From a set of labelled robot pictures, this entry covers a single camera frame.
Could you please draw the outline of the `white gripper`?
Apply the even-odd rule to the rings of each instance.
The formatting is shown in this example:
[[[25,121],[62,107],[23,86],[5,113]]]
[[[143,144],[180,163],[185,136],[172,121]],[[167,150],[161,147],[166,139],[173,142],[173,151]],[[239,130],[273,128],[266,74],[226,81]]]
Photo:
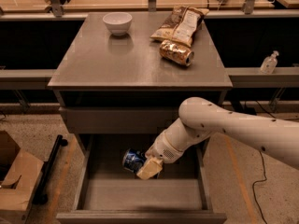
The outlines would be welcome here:
[[[142,180],[148,180],[162,171],[163,163],[174,163],[182,154],[182,151],[172,146],[166,131],[163,131],[146,151],[145,156],[148,159],[136,175]]]

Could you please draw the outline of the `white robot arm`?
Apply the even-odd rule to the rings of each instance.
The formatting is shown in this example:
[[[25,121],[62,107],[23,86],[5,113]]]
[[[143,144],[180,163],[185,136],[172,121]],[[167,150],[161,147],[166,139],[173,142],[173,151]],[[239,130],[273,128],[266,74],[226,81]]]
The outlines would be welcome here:
[[[155,139],[146,162],[137,172],[147,180],[173,163],[191,146],[213,133],[226,134],[295,169],[299,168],[299,123],[223,109],[206,99],[186,99],[178,118]]]

